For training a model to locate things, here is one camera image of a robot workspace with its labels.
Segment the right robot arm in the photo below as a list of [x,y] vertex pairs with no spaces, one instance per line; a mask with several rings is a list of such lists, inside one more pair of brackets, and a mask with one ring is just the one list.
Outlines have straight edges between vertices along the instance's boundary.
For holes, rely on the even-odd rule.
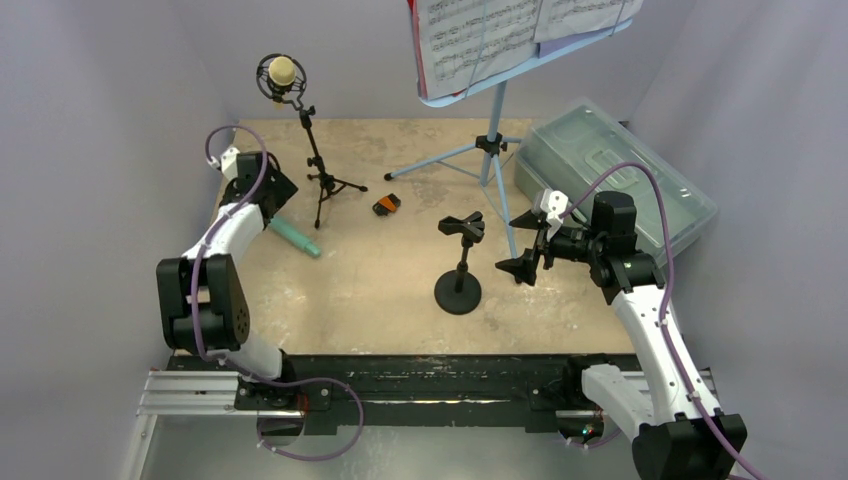
[[531,247],[497,268],[534,285],[538,268],[557,259],[584,263],[606,303],[624,325],[647,389],[627,380],[619,367],[598,360],[564,376],[561,392],[576,407],[600,407],[628,438],[642,479],[727,479],[747,429],[726,414],[687,353],[671,284],[654,257],[637,246],[637,208],[628,194],[603,191],[593,198],[590,221],[564,225],[568,197],[545,189],[511,226],[536,233]]

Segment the black round-base mic stand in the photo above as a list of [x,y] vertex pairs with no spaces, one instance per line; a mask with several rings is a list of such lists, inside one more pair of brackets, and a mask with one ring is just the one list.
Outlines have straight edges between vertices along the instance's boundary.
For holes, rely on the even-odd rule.
[[469,272],[468,254],[479,244],[485,234],[485,222],[480,211],[474,211],[464,219],[447,216],[438,223],[438,230],[446,235],[460,234],[463,248],[460,261],[454,270],[442,274],[434,287],[438,306],[453,315],[465,315],[475,310],[482,299],[479,280]]

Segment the teal toy microphone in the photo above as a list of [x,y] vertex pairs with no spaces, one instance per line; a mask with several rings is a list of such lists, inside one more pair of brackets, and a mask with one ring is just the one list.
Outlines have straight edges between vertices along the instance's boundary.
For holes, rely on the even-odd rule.
[[270,220],[269,228],[308,256],[312,258],[321,256],[321,248],[284,218],[275,216]]

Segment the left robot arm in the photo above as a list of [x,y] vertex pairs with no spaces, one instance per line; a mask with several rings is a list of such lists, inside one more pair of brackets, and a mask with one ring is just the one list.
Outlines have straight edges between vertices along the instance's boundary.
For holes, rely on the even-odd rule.
[[297,399],[298,382],[288,355],[252,332],[237,264],[250,243],[297,192],[272,153],[225,156],[228,180],[214,223],[181,256],[155,269],[166,345],[235,368],[247,391],[259,388],[272,408]]

